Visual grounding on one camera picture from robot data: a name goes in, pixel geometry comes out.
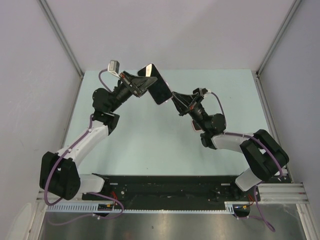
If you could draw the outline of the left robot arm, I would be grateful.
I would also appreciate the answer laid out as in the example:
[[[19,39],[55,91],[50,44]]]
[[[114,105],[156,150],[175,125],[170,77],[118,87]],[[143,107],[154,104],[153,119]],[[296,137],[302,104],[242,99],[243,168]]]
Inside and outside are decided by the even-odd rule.
[[[51,202],[48,194],[60,200],[71,200],[77,194],[94,194],[105,200],[111,188],[105,179],[97,174],[80,175],[78,167],[85,157],[107,138],[117,127],[120,116],[115,111],[130,97],[142,97],[157,81],[155,76],[136,76],[126,71],[117,75],[117,85],[113,91],[98,88],[92,94],[94,112],[89,116],[87,129],[70,145],[57,152],[46,152],[41,160],[39,186],[44,190],[44,202]]]

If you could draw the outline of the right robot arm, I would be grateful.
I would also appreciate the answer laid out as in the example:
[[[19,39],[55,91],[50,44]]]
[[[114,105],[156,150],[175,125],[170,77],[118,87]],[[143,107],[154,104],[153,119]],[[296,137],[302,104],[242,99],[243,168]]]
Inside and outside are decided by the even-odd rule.
[[[250,134],[227,131],[224,112],[209,115],[202,105],[205,96],[210,94],[212,92],[206,88],[197,88],[192,94],[174,91],[171,99],[179,115],[189,115],[193,128],[202,132],[200,139],[205,148],[230,150],[244,155],[249,167],[230,188],[231,196],[242,201],[252,187],[269,181],[275,175],[282,177],[289,156],[264,129]]]

